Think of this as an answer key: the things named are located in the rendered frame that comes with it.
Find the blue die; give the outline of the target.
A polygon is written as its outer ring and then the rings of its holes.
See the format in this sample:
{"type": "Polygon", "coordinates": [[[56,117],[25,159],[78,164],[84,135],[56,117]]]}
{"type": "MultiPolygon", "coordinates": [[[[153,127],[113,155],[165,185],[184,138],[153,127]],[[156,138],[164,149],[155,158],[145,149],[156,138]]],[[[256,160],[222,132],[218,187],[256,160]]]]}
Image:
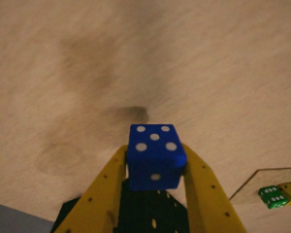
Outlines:
{"type": "Polygon", "coordinates": [[[176,189],[187,159],[172,124],[132,124],[127,151],[131,190],[176,189]]]}

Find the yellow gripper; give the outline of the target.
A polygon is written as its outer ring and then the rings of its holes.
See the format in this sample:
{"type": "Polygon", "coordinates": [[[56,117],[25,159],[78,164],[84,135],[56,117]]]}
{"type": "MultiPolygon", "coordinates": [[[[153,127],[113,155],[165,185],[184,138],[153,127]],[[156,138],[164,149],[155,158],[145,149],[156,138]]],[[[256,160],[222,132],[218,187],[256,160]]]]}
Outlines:
{"type": "MultiPolygon", "coordinates": [[[[212,168],[188,145],[182,172],[190,233],[247,233],[212,168]]],[[[128,145],[120,147],[54,233],[113,233],[128,145]]]]}

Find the green die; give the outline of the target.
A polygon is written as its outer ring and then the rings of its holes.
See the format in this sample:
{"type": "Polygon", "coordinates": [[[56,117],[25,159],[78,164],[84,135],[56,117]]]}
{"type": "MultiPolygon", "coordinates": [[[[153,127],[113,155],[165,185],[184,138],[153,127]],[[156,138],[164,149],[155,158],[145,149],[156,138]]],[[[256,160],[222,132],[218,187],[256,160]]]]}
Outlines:
{"type": "Polygon", "coordinates": [[[282,207],[289,201],[276,185],[262,187],[258,195],[269,209],[282,207]]]}

